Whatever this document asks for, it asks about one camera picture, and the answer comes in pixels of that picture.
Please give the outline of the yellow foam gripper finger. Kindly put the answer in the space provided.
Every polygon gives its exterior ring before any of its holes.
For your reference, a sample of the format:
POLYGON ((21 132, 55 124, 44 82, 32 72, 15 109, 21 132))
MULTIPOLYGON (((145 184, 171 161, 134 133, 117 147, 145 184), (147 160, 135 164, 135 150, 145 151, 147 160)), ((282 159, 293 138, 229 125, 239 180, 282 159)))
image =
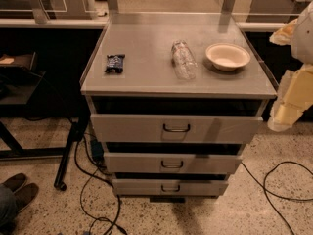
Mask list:
POLYGON ((285 131, 313 105, 313 65, 303 64, 297 71, 286 70, 279 84, 278 96, 270 111, 267 126, 285 131))

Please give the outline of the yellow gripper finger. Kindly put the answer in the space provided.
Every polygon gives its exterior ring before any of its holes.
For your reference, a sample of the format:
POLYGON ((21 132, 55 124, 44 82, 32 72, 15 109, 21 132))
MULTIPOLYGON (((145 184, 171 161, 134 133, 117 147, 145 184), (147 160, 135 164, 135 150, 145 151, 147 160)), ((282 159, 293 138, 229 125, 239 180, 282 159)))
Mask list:
POLYGON ((277 45, 290 45, 293 32, 297 23, 297 19, 294 19, 287 23, 282 28, 275 31, 269 38, 269 41, 277 45))

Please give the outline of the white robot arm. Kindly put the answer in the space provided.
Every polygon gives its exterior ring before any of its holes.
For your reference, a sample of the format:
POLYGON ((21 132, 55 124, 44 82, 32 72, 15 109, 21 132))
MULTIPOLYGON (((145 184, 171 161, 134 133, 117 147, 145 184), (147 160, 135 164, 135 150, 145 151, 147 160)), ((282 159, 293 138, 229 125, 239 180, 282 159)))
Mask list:
POLYGON ((313 106, 313 2, 299 17, 275 31, 271 43, 290 45, 291 55, 302 62, 297 71, 286 70, 282 76, 278 96, 270 111, 268 127, 285 131, 313 106))

